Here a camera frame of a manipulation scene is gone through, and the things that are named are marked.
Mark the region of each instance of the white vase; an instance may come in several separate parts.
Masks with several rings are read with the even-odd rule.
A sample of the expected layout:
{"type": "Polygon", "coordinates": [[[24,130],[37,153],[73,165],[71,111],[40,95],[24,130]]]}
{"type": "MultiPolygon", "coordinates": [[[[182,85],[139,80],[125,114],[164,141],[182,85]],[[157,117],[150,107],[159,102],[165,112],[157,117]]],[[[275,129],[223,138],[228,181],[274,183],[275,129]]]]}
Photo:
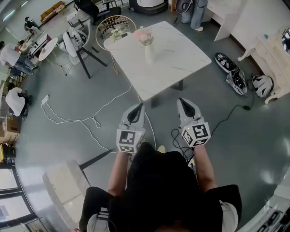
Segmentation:
{"type": "Polygon", "coordinates": [[[154,53],[154,46],[151,43],[148,46],[145,46],[145,58],[148,64],[152,64],[155,61],[155,53],[154,53]]]}

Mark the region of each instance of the cardboard box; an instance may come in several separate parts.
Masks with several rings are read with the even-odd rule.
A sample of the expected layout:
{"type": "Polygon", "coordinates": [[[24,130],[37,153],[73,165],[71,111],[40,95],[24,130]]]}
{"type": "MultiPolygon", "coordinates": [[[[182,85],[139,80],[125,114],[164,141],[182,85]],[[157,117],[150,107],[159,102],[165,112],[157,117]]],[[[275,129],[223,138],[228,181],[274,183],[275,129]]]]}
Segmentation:
{"type": "Polygon", "coordinates": [[[5,129],[5,135],[7,132],[13,132],[13,133],[20,133],[20,127],[19,127],[19,120],[15,116],[6,116],[6,129],[5,129]]]}
{"type": "Polygon", "coordinates": [[[19,120],[15,116],[6,116],[5,131],[0,126],[0,143],[13,144],[20,135],[19,120]]]}
{"type": "Polygon", "coordinates": [[[170,12],[173,12],[173,11],[175,11],[176,9],[175,9],[175,5],[176,5],[176,0],[169,0],[168,1],[168,10],[170,11],[170,12]]]}

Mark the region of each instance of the person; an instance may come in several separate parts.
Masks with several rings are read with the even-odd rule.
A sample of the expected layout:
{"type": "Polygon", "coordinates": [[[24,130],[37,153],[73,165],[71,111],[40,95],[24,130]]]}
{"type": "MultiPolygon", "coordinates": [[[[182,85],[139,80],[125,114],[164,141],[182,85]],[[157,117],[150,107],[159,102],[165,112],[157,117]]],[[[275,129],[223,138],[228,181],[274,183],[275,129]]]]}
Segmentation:
{"type": "Polygon", "coordinates": [[[8,94],[6,95],[6,102],[13,110],[15,116],[27,116],[27,107],[30,104],[31,96],[26,96],[26,91],[15,87],[13,83],[8,84],[8,94]]]}
{"type": "Polygon", "coordinates": [[[33,20],[28,20],[29,17],[25,18],[24,29],[30,33],[35,33],[36,35],[41,35],[43,33],[39,30],[38,25],[33,20]]]}
{"type": "Polygon", "coordinates": [[[104,222],[111,232],[235,231],[242,212],[238,186],[217,186],[205,146],[194,148],[196,176],[179,152],[159,150],[143,142],[128,172],[129,155],[118,152],[108,191],[86,191],[82,232],[96,232],[104,222]]]}
{"type": "Polygon", "coordinates": [[[190,27],[196,31],[203,31],[201,21],[207,7],[208,0],[193,0],[189,9],[182,14],[181,21],[186,24],[190,23],[190,27]]]}
{"type": "Polygon", "coordinates": [[[4,41],[1,41],[0,51],[0,62],[2,65],[15,67],[28,75],[33,75],[33,70],[38,68],[38,66],[34,65],[21,53],[21,50],[16,45],[10,43],[5,45],[4,41]]]}

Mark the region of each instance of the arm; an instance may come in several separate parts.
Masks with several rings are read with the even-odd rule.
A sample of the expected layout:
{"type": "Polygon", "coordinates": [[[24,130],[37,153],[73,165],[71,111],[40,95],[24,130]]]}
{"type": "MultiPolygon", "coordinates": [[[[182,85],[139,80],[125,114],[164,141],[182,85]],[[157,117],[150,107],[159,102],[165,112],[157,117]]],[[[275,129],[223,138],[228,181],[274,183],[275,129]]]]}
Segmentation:
{"type": "Polygon", "coordinates": [[[22,89],[18,88],[18,87],[15,87],[14,88],[18,93],[22,93],[22,89]]]}
{"type": "Polygon", "coordinates": [[[210,189],[216,188],[216,180],[214,178],[213,166],[209,160],[205,146],[197,146],[194,148],[196,175],[200,189],[205,193],[210,189]]]}
{"type": "Polygon", "coordinates": [[[128,159],[128,153],[118,152],[108,184],[108,193],[113,196],[120,196],[125,191],[128,159]]]}
{"type": "Polygon", "coordinates": [[[23,53],[23,52],[22,52],[18,47],[15,47],[14,50],[15,50],[16,52],[23,53]]]}
{"type": "Polygon", "coordinates": [[[27,26],[24,26],[24,29],[25,29],[26,31],[29,31],[29,30],[30,30],[30,28],[27,27],[27,26]]]}

